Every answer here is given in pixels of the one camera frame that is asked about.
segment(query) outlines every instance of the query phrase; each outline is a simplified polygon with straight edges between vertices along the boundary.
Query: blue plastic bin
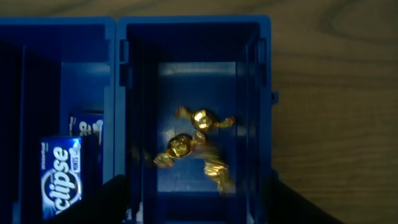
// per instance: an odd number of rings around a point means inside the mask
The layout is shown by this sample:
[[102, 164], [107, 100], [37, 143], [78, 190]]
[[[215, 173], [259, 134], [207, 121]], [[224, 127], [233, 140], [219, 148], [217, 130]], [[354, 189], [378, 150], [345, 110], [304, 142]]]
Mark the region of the blue plastic bin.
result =
[[[0, 19], [0, 66], [9, 190], [19, 186], [4, 203], [15, 202], [14, 219], [40, 220], [39, 137], [68, 134], [69, 112], [90, 109], [104, 110], [103, 180], [131, 178], [132, 213], [141, 203], [143, 223], [267, 222], [277, 100], [268, 17]], [[172, 136], [194, 133], [174, 117], [181, 105], [237, 117], [209, 133], [229, 164], [232, 196], [219, 194], [202, 160], [153, 166]]]

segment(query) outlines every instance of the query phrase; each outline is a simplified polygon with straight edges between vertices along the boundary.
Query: wooden table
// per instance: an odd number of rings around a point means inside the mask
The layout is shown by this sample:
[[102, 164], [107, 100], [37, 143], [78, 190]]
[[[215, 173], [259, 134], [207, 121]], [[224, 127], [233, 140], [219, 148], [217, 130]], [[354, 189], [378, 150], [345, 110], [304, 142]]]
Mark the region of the wooden table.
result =
[[280, 178], [346, 223], [398, 223], [398, 1], [2, 0], [4, 16], [268, 14]]

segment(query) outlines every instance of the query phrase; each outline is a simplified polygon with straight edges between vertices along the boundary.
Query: blue container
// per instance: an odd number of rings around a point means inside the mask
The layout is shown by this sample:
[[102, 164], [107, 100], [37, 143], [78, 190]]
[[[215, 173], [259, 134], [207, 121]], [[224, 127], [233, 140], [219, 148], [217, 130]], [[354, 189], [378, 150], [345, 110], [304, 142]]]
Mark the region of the blue container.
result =
[[[104, 111], [103, 181], [131, 178], [132, 213], [142, 203], [144, 223], [267, 222], [277, 101], [268, 17], [0, 19], [0, 63], [14, 122], [2, 138], [19, 146], [7, 155], [19, 158], [8, 178], [19, 176], [12, 183], [20, 187], [9, 200], [23, 223], [41, 215], [40, 153], [31, 146], [64, 134], [69, 112], [80, 110]], [[237, 117], [238, 125], [209, 135], [229, 164], [234, 195], [220, 196], [201, 160], [152, 165], [172, 136], [194, 132], [174, 117], [181, 105]]]

